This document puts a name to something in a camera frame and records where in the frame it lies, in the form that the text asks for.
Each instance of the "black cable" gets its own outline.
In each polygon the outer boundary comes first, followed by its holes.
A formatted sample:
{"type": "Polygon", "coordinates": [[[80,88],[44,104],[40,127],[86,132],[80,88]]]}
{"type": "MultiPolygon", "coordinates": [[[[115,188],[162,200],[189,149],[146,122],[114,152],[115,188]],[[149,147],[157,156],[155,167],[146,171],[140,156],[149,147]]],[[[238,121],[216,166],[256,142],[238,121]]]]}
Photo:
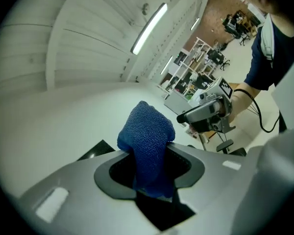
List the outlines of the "black cable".
{"type": "Polygon", "coordinates": [[[254,110],[254,112],[257,112],[256,108],[254,107],[253,103],[251,103],[251,105],[249,106],[251,109],[254,110]]]}
{"type": "Polygon", "coordinates": [[[259,123],[260,123],[260,127],[264,132],[270,133],[274,130],[276,123],[279,121],[280,116],[278,117],[278,119],[276,120],[276,122],[274,123],[273,128],[270,131],[267,131],[264,127],[263,127],[263,121],[262,121],[262,117],[261,117],[261,112],[260,109],[258,107],[258,104],[256,103],[255,99],[252,97],[251,94],[249,94],[247,91],[242,90],[242,89],[235,89],[234,92],[243,92],[245,93],[247,96],[250,97],[250,99],[254,102],[254,104],[256,105],[257,111],[258,111],[258,115],[259,115],[259,123]]]}
{"type": "Polygon", "coordinates": [[[258,115],[258,116],[259,116],[259,114],[258,114],[258,112],[257,112],[257,109],[256,109],[256,107],[252,107],[252,109],[253,109],[253,112],[254,112],[256,115],[258,115]]]}
{"type": "Polygon", "coordinates": [[[254,113],[255,115],[259,116],[258,113],[256,111],[252,111],[251,109],[247,108],[248,111],[254,113]]]}
{"type": "Polygon", "coordinates": [[[223,143],[224,141],[223,141],[222,137],[220,136],[219,132],[217,132],[217,134],[218,134],[219,138],[221,138],[222,143],[223,143]]]}
{"type": "Polygon", "coordinates": [[[253,104],[251,104],[251,107],[253,108],[254,112],[258,115],[257,109],[255,108],[255,106],[253,106],[253,104]]]}

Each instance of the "white ceiling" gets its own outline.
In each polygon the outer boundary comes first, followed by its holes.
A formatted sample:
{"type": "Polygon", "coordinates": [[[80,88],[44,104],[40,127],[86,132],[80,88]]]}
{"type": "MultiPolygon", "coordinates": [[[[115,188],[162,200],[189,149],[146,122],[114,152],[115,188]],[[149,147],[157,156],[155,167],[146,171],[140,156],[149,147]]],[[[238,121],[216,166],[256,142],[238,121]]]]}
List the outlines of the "white ceiling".
{"type": "Polygon", "coordinates": [[[0,28],[0,96],[157,76],[168,56],[189,38],[207,1],[19,0],[0,28]],[[139,55],[130,53],[163,2],[168,12],[139,55]]]}

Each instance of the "white label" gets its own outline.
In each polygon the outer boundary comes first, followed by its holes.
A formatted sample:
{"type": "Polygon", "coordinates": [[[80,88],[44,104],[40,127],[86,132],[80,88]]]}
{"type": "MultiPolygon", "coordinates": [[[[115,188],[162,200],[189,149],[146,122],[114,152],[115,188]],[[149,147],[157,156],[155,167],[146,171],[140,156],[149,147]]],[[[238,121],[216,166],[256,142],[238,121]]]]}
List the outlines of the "white label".
{"type": "Polygon", "coordinates": [[[37,208],[36,215],[47,223],[51,223],[64,204],[69,192],[61,187],[54,189],[52,194],[37,208]]]}
{"type": "Polygon", "coordinates": [[[229,160],[224,161],[222,165],[225,167],[229,167],[233,170],[239,170],[241,168],[241,164],[229,160]]]}

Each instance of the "fluorescent light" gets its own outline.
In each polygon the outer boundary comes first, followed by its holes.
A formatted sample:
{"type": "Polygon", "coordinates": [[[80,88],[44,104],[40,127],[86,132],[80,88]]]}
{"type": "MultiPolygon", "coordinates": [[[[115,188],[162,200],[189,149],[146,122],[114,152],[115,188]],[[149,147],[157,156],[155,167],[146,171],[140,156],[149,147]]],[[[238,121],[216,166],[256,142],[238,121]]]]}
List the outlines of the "fluorescent light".
{"type": "Polygon", "coordinates": [[[196,26],[196,24],[198,23],[198,21],[199,21],[199,18],[197,18],[197,19],[196,19],[196,21],[195,21],[195,23],[193,24],[193,26],[192,26],[191,30],[193,30],[193,29],[194,29],[194,27],[196,26]]]}
{"type": "Polygon", "coordinates": [[[162,75],[163,72],[165,72],[165,69],[168,67],[169,63],[171,62],[173,56],[170,57],[170,59],[168,60],[166,66],[163,68],[162,72],[160,73],[160,75],[162,75]]]}
{"type": "Polygon", "coordinates": [[[160,19],[163,17],[165,12],[168,10],[168,6],[166,3],[163,3],[156,12],[152,15],[152,17],[149,19],[145,27],[143,28],[142,32],[138,35],[138,38],[136,39],[131,52],[135,55],[138,55],[138,53],[141,51],[144,43],[146,42],[148,36],[151,34],[152,30],[155,28],[157,23],[160,21],[160,19]]]}

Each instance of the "blue cloth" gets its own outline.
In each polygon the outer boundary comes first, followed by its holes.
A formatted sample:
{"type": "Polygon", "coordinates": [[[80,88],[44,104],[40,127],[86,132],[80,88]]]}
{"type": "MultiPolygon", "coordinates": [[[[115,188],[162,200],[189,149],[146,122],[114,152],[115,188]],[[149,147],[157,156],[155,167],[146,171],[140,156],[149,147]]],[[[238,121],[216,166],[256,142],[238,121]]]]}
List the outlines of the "blue cloth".
{"type": "Polygon", "coordinates": [[[173,185],[166,177],[163,166],[166,144],[174,139],[171,121],[153,106],[141,101],[132,110],[119,133],[118,148],[134,152],[135,190],[142,190],[153,198],[172,197],[173,185]]]}

